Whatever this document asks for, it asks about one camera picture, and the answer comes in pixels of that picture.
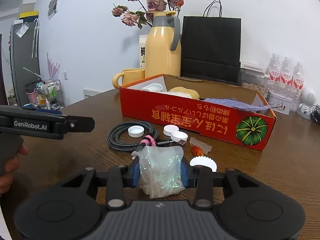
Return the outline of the person's left hand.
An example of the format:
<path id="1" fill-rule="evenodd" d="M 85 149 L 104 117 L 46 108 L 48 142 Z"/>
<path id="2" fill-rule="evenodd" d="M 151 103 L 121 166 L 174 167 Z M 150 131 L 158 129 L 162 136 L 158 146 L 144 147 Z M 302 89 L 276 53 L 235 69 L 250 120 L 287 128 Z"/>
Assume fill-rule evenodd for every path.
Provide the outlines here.
<path id="1" fill-rule="evenodd" d="M 18 170 L 20 166 L 20 155 L 28 155 L 28 150 L 24 144 L 20 146 L 15 156 L 5 163 L 5 173 L 0 177 L 0 194 L 9 191 L 14 180 L 13 173 Z"/>

